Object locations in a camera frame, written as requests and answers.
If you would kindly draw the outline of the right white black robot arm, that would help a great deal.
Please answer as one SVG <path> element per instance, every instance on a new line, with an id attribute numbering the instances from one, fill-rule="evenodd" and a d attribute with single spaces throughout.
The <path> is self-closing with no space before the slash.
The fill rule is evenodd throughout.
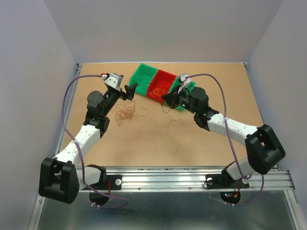
<path id="1" fill-rule="evenodd" d="M 286 155 L 272 127 L 251 126 L 226 118 L 209 106 L 209 97 L 203 88 L 181 91 L 174 88 L 162 98 L 172 109 L 181 106 L 193 113 L 200 128 L 229 137 L 246 148 L 245 159 L 227 165 L 221 173 L 207 176 L 205 189 L 234 188 L 244 176 L 265 175 Z"/>

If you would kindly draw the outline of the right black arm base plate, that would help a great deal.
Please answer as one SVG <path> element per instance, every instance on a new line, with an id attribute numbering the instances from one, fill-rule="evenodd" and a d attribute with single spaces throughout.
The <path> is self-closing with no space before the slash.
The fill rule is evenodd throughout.
<path id="1" fill-rule="evenodd" d="M 249 188 L 249 184 L 243 183 L 241 180 L 234 180 L 225 174 L 207 174 L 203 183 L 204 189 L 235 189 Z"/>

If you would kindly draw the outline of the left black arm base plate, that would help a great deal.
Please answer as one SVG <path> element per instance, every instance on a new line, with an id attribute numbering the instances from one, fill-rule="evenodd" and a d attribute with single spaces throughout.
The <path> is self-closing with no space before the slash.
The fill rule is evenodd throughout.
<path id="1" fill-rule="evenodd" d="M 96 190 L 111 190 L 117 191 L 122 188 L 122 175 L 105 175 L 99 179 L 97 183 L 89 184 Z"/>

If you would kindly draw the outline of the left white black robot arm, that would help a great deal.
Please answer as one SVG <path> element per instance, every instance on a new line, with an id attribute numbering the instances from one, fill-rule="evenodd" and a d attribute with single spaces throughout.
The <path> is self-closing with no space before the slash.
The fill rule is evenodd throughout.
<path id="1" fill-rule="evenodd" d="M 106 209 L 106 203 L 113 198 L 105 167 L 85 166 L 83 157 L 106 133 L 110 122 L 107 115 L 112 107 L 119 99 L 132 101 L 138 85 L 134 83 L 121 88 L 123 76 L 116 73 L 103 73 L 98 77 L 103 80 L 107 91 L 88 94 L 85 121 L 76 136 L 68 131 L 66 125 L 62 126 L 71 142 L 54 157 L 42 161 L 40 196 L 70 204 L 79 191 L 87 188 L 92 191 L 91 205 L 98 209 Z"/>

